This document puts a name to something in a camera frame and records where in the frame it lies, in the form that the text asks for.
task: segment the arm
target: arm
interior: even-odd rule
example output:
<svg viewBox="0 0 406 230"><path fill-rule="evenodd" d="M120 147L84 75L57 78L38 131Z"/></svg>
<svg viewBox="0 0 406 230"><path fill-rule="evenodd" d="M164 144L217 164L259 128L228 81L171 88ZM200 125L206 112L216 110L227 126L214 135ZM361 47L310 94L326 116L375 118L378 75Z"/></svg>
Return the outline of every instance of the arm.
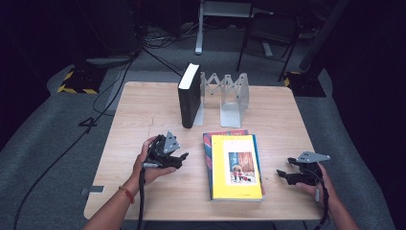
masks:
<svg viewBox="0 0 406 230"><path fill-rule="evenodd" d="M335 192L334 186L329 178L327 171L323 165L319 164L320 169L323 173L323 180L325 181L326 188L328 190L328 209L334 219L335 226L339 230L357 230L359 229L355 221L353 220L352 216L350 215L347 208L341 202L340 198ZM304 183L296 183L296 186L307 192L308 194L312 195L313 197L316 194L316 187L309 186ZM320 190L320 200L323 200L324 194L323 190Z"/></svg>
<svg viewBox="0 0 406 230"><path fill-rule="evenodd" d="M146 159L148 147L155 138L156 137L151 137L143 143L142 151L137 156L137 160L134 163L132 174L123 184L123 186L134 196L139 192L138 180L142 168L141 164ZM175 171L175 168L147 169L146 185L161 175L166 175ZM111 196L105 204L103 204L100 210L89 219L83 229L120 229L130 204L131 200L125 194L125 191L118 189L117 192Z"/></svg>

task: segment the bracelet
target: bracelet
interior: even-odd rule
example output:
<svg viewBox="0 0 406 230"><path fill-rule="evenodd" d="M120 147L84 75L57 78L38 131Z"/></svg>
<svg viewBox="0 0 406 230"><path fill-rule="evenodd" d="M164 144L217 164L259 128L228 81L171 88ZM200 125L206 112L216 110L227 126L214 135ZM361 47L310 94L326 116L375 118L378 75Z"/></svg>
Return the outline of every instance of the bracelet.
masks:
<svg viewBox="0 0 406 230"><path fill-rule="evenodd" d="M135 203L134 195L128 189L124 186L119 186L119 189L125 191L125 195L129 198L131 204Z"/></svg>

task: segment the book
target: book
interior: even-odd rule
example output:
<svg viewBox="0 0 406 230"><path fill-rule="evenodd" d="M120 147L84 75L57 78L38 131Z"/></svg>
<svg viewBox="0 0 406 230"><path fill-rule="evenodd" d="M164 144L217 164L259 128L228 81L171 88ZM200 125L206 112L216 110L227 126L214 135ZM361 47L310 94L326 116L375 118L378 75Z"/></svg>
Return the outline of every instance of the book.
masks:
<svg viewBox="0 0 406 230"><path fill-rule="evenodd" d="M212 163L212 136L213 135L247 135L248 130L229 130L203 133L203 144L206 155L207 176L209 180L210 200L213 200L213 163Z"/></svg>
<svg viewBox="0 0 406 230"><path fill-rule="evenodd" d="M201 104L200 66L190 63L178 84L182 126L191 128Z"/></svg>
<svg viewBox="0 0 406 230"><path fill-rule="evenodd" d="M255 135L213 135L213 200L263 200Z"/></svg>

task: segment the black book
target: black book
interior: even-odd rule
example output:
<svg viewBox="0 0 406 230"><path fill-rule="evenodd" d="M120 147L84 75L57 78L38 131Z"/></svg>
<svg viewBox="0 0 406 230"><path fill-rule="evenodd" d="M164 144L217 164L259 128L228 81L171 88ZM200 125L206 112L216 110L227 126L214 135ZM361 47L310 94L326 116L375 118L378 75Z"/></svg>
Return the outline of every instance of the black book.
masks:
<svg viewBox="0 0 406 230"><path fill-rule="evenodd" d="M191 128L199 109L200 99L200 66L189 64L178 84L180 114L182 126Z"/></svg>

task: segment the hand-mounted device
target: hand-mounted device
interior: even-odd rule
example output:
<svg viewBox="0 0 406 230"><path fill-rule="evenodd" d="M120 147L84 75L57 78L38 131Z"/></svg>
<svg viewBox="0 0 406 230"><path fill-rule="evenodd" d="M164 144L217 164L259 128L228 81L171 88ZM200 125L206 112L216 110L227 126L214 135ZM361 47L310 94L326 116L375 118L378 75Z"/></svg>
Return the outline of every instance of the hand-mounted device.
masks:
<svg viewBox="0 0 406 230"><path fill-rule="evenodd" d="M147 158L143 162L143 168L174 167L179 169L182 167L182 161L186 159L189 153L186 152L180 157L170 156L178 149L180 149L180 145L170 131L168 131L167 137L158 135L149 146Z"/></svg>
<svg viewBox="0 0 406 230"><path fill-rule="evenodd" d="M298 182L317 186L316 188L316 201L319 201L319 183L322 185L323 194L324 194L324 213L323 217L320 220L320 223L316 226L315 230L321 229L326 222L328 217L328 191L323 180L323 173L317 162L329 160L328 155L322 155L319 153L304 151L298 158L287 158L289 164L299 166L300 173L286 173L283 171L277 170L278 176L285 178L287 184L294 185Z"/></svg>

